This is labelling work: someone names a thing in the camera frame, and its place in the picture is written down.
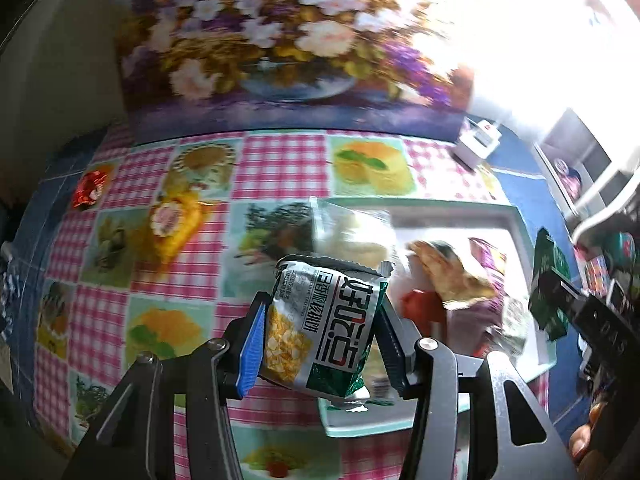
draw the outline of red object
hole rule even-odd
[[[286,478],[289,476],[289,466],[284,462],[269,462],[267,470],[271,478]]]
[[[84,174],[74,192],[73,207],[95,204],[102,194],[105,182],[107,182],[107,174],[104,171],[95,170]]]
[[[402,314],[415,323],[424,337],[447,340],[447,311],[433,290],[412,290],[402,297]]]

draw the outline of transparent plastic bag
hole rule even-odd
[[[401,263],[396,232],[386,211],[357,211],[311,197],[314,252],[377,269],[380,262]]]

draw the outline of plastic food bag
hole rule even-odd
[[[471,258],[463,265],[449,244],[416,240],[407,244],[407,248],[420,258],[424,272],[447,310],[466,308],[473,301],[495,296],[486,271],[478,261]]]
[[[355,211],[310,199],[314,215],[314,250],[322,256],[377,269],[397,264],[396,232],[386,211]]]
[[[262,375],[337,403],[364,402],[360,373],[386,278],[333,258],[286,256],[276,265]]]
[[[490,300],[472,304],[468,312],[475,313],[478,319],[491,325],[501,327],[504,306],[504,271],[507,256],[480,238],[469,238],[469,245],[471,254],[486,271],[489,282],[494,288],[495,296]]]

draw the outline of small box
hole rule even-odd
[[[453,154],[468,167],[475,168],[500,144],[500,132],[489,121],[475,124],[465,118]]]

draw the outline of yellow snack package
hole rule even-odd
[[[287,256],[276,265],[260,374],[335,402],[364,402],[361,373],[387,278],[329,257]]]

